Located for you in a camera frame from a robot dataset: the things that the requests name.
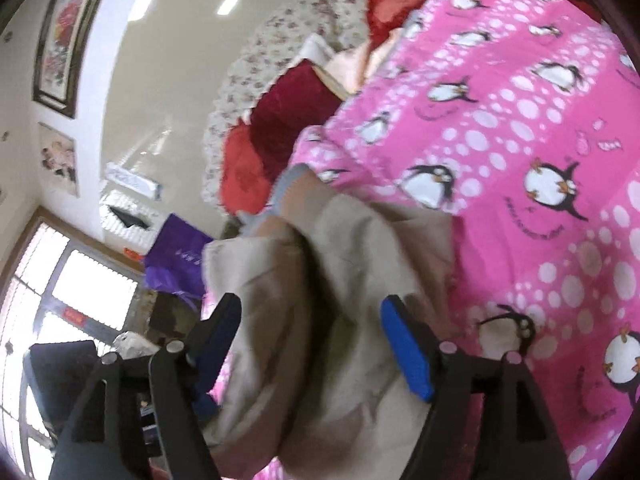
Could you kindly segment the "beige jacket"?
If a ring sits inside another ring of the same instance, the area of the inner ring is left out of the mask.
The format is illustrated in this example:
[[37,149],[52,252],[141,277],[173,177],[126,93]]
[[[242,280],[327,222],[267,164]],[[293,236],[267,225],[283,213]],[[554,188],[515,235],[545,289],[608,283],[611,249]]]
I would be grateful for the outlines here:
[[285,171],[270,211],[206,246],[209,292],[238,296],[221,410],[204,431],[222,476],[273,460],[293,479],[397,479],[428,406],[409,390],[381,324],[398,296],[440,338],[454,336],[452,219],[366,204],[305,165]]

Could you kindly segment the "purple shopping bag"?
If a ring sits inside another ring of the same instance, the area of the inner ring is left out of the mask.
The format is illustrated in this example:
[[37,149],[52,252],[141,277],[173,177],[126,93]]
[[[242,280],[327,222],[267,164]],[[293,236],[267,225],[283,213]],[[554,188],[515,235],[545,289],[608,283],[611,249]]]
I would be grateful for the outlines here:
[[143,258],[147,288],[179,297],[193,310],[205,296],[203,250],[214,239],[189,222],[170,214]]

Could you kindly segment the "dark hanging cloth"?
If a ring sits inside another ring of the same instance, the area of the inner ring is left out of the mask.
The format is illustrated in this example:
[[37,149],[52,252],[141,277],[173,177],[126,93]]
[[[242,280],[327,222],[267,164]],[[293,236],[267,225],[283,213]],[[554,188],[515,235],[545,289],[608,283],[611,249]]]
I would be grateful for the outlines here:
[[139,216],[136,216],[135,214],[132,214],[125,209],[118,208],[116,206],[108,206],[108,210],[111,214],[114,214],[114,216],[126,229],[130,229],[135,226],[136,228],[140,228],[146,231],[151,226],[149,222],[145,220],[145,218],[140,218]]

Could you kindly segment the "bright red pillow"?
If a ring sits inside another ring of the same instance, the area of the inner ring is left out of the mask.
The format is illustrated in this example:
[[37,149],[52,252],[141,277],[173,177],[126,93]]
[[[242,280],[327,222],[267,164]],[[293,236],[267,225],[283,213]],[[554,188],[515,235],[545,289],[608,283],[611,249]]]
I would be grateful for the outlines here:
[[224,141],[219,197],[228,214],[259,214],[266,206],[272,184],[262,160],[250,142],[250,126],[240,119]]

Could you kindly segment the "pink penguin blanket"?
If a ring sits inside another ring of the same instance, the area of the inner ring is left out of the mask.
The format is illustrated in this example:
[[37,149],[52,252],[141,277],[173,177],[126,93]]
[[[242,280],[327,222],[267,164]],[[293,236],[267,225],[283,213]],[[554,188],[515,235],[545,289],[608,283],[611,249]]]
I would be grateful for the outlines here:
[[446,339],[518,352],[570,478],[603,474],[639,405],[639,76],[620,38],[570,0],[426,0],[296,165],[450,215]]

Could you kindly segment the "dark red velvet pillow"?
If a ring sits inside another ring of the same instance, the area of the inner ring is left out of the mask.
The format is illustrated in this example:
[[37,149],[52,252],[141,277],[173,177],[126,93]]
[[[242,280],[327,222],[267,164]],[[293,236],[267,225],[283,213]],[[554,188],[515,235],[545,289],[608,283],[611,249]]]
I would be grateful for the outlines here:
[[250,143],[271,183],[288,166],[299,133],[323,125],[343,103],[320,72],[313,62],[300,61],[277,79],[250,113]]

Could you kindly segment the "peach pillow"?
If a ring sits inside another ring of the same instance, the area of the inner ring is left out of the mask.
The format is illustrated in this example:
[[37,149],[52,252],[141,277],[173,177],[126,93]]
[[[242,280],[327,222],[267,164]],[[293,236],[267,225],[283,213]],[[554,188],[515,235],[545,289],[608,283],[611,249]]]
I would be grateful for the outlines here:
[[366,41],[360,46],[341,52],[334,51],[317,34],[307,37],[302,50],[298,52],[292,66],[308,60],[320,80],[342,101],[357,94],[361,87],[373,77],[390,52],[394,50],[401,36],[396,28],[377,48],[371,50]]

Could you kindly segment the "framed flower painting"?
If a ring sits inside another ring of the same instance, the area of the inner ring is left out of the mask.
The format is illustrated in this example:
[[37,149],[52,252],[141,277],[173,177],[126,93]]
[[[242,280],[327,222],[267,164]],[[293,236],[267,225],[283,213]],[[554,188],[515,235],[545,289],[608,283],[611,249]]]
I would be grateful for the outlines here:
[[79,77],[101,0],[50,0],[40,29],[32,99],[67,118],[76,116]]

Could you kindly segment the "small red cushion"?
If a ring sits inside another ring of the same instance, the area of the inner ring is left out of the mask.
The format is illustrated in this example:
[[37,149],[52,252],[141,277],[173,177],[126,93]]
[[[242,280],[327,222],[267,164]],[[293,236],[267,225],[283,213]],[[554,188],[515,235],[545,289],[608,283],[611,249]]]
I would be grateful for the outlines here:
[[366,20],[370,47],[376,49],[401,27],[409,14],[422,8],[426,0],[368,0]]

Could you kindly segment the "floral headboard cover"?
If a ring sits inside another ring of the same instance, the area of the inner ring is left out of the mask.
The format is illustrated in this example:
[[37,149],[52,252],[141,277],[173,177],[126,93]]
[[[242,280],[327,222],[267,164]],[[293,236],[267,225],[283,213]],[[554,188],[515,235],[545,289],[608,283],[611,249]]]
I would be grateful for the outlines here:
[[341,51],[369,35],[368,0],[291,0],[273,11],[250,35],[224,75],[203,138],[206,168],[202,200],[221,214],[222,149],[228,131],[294,66],[305,41],[320,37]]

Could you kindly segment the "wall calendar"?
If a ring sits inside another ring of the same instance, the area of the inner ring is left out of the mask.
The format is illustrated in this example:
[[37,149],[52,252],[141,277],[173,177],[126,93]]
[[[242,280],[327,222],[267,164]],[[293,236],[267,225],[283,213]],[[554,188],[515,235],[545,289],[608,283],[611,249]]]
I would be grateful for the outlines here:
[[106,164],[104,174],[107,180],[112,183],[128,188],[128,190],[134,191],[149,200],[157,202],[162,199],[163,187],[158,182],[140,176],[140,174],[135,174],[122,166],[116,165],[114,162]]

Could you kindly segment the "small wall picture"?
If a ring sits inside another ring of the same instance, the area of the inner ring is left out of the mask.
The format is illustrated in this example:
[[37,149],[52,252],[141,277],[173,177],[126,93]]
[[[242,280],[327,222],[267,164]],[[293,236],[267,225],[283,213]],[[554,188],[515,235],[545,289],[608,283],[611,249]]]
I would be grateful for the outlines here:
[[54,188],[78,197],[75,140],[55,128],[38,124],[39,169],[43,179]]

